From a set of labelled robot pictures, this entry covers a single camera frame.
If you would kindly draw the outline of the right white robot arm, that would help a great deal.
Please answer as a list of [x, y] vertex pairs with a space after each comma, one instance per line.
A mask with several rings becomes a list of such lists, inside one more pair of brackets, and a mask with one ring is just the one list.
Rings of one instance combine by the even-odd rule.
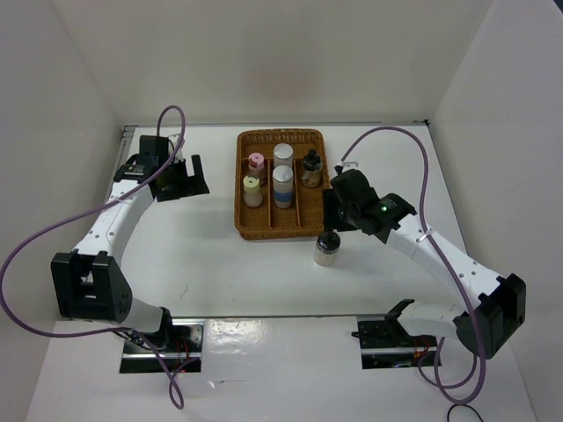
[[471, 353], [492, 359], [525, 320], [525, 282], [481, 265], [423, 226], [396, 193], [378, 196], [361, 171], [339, 167], [330, 184], [323, 192], [327, 230], [374, 236], [461, 296], [453, 305], [401, 301], [384, 316], [388, 340], [403, 346], [419, 336], [457, 338]]

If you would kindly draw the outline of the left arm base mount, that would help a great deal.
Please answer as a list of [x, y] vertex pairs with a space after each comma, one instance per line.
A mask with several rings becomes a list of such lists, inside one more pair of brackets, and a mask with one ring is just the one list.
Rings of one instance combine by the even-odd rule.
[[[158, 354], [170, 372], [200, 373], [201, 352], [205, 334], [205, 320], [194, 318], [173, 319], [172, 340], [164, 343], [155, 336], [147, 335], [153, 342]], [[155, 374], [163, 373], [157, 357], [149, 346], [136, 334], [121, 334], [124, 340], [121, 364], [121, 374]]]

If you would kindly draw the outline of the black cap jar front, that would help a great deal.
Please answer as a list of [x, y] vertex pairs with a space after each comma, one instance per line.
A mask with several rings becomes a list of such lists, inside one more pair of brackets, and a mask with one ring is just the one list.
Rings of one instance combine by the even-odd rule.
[[340, 236], [334, 231], [326, 231], [318, 236], [314, 260], [319, 266], [331, 266], [340, 250]]

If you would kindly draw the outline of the grey cap blue label bottle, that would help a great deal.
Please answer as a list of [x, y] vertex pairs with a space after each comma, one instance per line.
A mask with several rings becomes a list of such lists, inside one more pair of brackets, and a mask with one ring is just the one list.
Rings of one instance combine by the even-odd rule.
[[294, 196], [294, 173], [287, 165], [276, 166], [273, 170], [274, 204], [279, 208], [291, 206]]

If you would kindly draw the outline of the pink cap spice bottle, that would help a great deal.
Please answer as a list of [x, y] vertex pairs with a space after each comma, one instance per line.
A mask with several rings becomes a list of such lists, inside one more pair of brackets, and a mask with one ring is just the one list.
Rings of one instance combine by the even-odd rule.
[[254, 152], [248, 157], [249, 175], [257, 178], [263, 186], [267, 182], [266, 163], [262, 154]]

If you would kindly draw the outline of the silver cap blue label bottle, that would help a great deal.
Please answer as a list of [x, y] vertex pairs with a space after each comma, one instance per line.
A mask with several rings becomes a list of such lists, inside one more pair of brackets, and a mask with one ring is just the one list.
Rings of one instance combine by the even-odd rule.
[[282, 142], [274, 146], [274, 168], [279, 166], [293, 167], [294, 150], [291, 145]]

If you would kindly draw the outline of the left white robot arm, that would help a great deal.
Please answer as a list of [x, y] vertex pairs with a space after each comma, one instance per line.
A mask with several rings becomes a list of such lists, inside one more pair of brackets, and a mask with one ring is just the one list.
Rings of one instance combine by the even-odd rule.
[[121, 261], [137, 223], [154, 202], [207, 194], [201, 158], [186, 160], [176, 142], [144, 135], [138, 153], [113, 177], [108, 208], [70, 252], [59, 252], [51, 273], [60, 314], [69, 319], [102, 321], [142, 333], [155, 351], [165, 351], [184, 330], [171, 312], [134, 297]]

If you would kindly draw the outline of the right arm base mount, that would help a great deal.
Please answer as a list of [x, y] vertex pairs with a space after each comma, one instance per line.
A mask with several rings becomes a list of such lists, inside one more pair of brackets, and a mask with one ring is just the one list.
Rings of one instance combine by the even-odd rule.
[[391, 369], [432, 366], [437, 339], [431, 336], [394, 338], [387, 322], [379, 316], [357, 320], [351, 336], [359, 342], [362, 368]]

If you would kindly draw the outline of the yellow cap spice bottle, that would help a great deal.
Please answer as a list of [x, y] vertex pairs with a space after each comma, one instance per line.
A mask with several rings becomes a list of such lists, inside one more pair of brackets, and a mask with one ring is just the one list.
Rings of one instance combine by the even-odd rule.
[[260, 207], [263, 203], [263, 193], [261, 191], [260, 180], [248, 175], [243, 178], [243, 200], [250, 208]]

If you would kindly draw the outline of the black cap jar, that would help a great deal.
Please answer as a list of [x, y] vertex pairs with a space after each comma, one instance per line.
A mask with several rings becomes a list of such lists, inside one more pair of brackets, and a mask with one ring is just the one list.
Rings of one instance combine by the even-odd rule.
[[322, 181], [323, 162], [315, 149], [310, 149], [302, 161], [303, 185], [307, 188], [319, 187]]
[[340, 250], [340, 236], [334, 231], [326, 231], [318, 236], [314, 260], [319, 266], [331, 266]]

